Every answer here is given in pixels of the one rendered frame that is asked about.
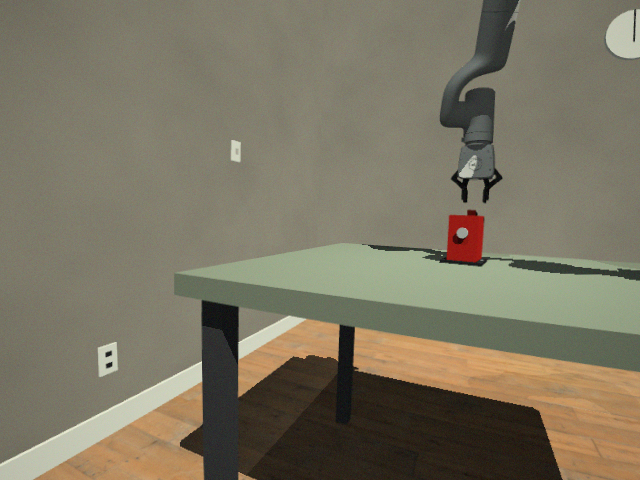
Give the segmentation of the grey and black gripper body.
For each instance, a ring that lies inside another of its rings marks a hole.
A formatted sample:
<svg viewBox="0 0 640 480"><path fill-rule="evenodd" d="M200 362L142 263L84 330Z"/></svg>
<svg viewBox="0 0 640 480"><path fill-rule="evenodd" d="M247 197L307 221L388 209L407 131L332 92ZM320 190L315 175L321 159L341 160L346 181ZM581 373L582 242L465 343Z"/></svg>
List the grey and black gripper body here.
<svg viewBox="0 0 640 480"><path fill-rule="evenodd" d="M458 165L459 178L462 180L493 179L494 171L495 153L493 145L490 143L470 143L461 148Z"/></svg>

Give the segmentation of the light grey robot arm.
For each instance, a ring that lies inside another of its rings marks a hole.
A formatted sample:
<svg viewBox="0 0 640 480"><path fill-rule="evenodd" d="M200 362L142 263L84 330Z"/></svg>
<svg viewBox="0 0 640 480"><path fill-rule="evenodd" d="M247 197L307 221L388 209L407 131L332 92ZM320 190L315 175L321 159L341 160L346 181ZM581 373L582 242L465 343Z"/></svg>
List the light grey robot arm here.
<svg viewBox="0 0 640 480"><path fill-rule="evenodd" d="M481 75L501 70L508 59L521 0L483 0L475 53L444 90L440 123L464 130L461 142L493 143L495 90L475 88L459 101L463 88Z"/></svg>

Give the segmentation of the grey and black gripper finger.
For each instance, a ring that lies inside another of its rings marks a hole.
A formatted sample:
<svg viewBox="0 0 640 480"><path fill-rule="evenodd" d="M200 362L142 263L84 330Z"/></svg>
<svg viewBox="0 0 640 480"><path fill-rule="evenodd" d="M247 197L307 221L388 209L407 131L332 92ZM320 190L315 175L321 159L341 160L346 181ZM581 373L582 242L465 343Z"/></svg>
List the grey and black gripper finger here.
<svg viewBox="0 0 640 480"><path fill-rule="evenodd" d="M461 183L458 179L458 170L456 171L456 173L451 177L451 180L454 181L461 189L462 189L462 196L461 196L461 200L463 200L464 203L467 202L467 197L468 197L468 190L467 190L467 185L469 182L469 179L463 179L463 182ZM467 184L466 184L467 183Z"/></svg>
<svg viewBox="0 0 640 480"><path fill-rule="evenodd" d="M483 190L483 203L486 203L486 200L489 200L489 189L491 187L493 187L497 182L502 180L502 178L503 178L500 175L500 173L496 170L496 168L495 168L494 174L495 174L496 178L494 180L492 180L490 183L489 183L489 179L488 178L483 179L484 180L484 184L485 184L485 187L484 187L484 190Z"/></svg>

